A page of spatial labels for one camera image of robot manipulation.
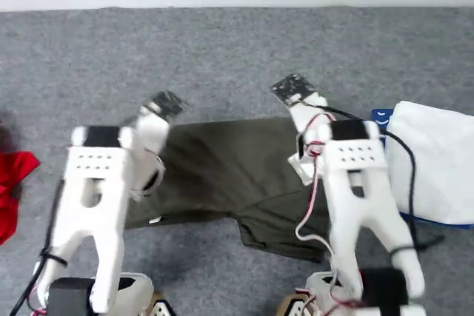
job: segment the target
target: white cloth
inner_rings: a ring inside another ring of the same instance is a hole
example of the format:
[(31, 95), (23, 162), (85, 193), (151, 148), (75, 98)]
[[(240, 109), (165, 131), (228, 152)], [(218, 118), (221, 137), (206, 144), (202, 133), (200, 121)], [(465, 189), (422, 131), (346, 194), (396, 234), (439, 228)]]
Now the white cloth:
[[(415, 154), (415, 216), (446, 224), (474, 224), (474, 117), (401, 101), (387, 129)], [(412, 167), (408, 154), (390, 138), (387, 160), (398, 208), (408, 212)]]

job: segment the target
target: olive green pants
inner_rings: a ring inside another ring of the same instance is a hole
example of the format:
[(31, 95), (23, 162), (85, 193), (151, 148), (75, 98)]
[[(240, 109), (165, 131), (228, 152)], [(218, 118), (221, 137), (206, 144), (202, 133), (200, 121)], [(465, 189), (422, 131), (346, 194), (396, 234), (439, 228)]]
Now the olive green pants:
[[(161, 158), (161, 186), (140, 204), (130, 202), (127, 228), (231, 217), (245, 246), (320, 261), (318, 242), (301, 242), (295, 227), (307, 210), (310, 188), (287, 159), (296, 150), (290, 118), (174, 126)], [(329, 216), (322, 184), (302, 234), (327, 236)], [(156, 223), (150, 220), (161, 217)]]

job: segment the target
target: cable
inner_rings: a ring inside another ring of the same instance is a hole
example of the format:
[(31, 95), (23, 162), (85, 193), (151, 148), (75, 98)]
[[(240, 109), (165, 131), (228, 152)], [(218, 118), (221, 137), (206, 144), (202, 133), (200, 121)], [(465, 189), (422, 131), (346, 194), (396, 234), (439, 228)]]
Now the cable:
[(308, 222), (310, 219), (311, 213), (313, 212), (313, 207), (314, 203), (316, 200), (316, 193), (318, 190), (318, 176), (316, 173), (316, 157), (314, 157), (313, 160), (314, 164), (314, 174), (313, 174), (313, 188), (311, 189), (311, 195), (310, 195), (310, 204), (308, 206), (308, 210), (306, 212), (306, 215), (303, 217), (303, 220), (298, 224), (298, 226), (295, 229), (295, 235), (300, 241), (318, 241), (324, 244), (324, 246), (327, 248), (329, 253), (331, 254), (331, 258), (334, 257), (334, 251), (331, 248), (331, 245), (320, 235), (306, 235), (306, 236), (301, 236), (299, 233), (299, 230)]
[(301, 308), (301, 310), (299, 310), (299, 316), (304, 316), (304, 310), (307, 309), (307, 307), (314, 301), (316, 300), (316, 295), (313, 295), (312, 297), (310, 297), (308, 300), (306, 300)]
[(54, 224), (56, 222), (56, 215), (58, 212), (59, 201), (61, 200), (61, 192), (62, 192), (63, 187), (64, 187), (64, 180), (61, 179), (54, 193), (53, 205), (51, 206), (51, 211), (50, 211), (50, 219), (47, 225), (46, 236), (44, 238), (44, 247), (41, 249), (40, 254), (39, 254), (39, 256), (41, 257), (41, 260), (39, 261), (39, 264), (36, 267), (35, 272), (33, 273), (33, 276), (31, 277), (30, 282), (28, 283), (27, 287), (21, 294), (15, 306), (12, 308), (12, 311), (10, 312), (10, 316), (16, 316), (18, 314), (18, 312), (20, 311), (20, 308), (23, 306), (24, 302), (26, 301), (26, 299), (28, 299), (32, 290), (34, 289), (36, 282), (38, 281), (39, 276), (43, 272), (43, 269), (46, 266), (46, 262), (48, 259), (53, 259), (56, 262), (67, 266), (67, 262), (64, 259), (50, 254), (51, 240), (53, 239), (53, 229), (54, 229)]
[(342, 305), (336, 304), (333, 307), (331, 307), (326, 313), (323, 314), (323, 316), (329, 316), (331, 315), (336, 309), (341, 307)]

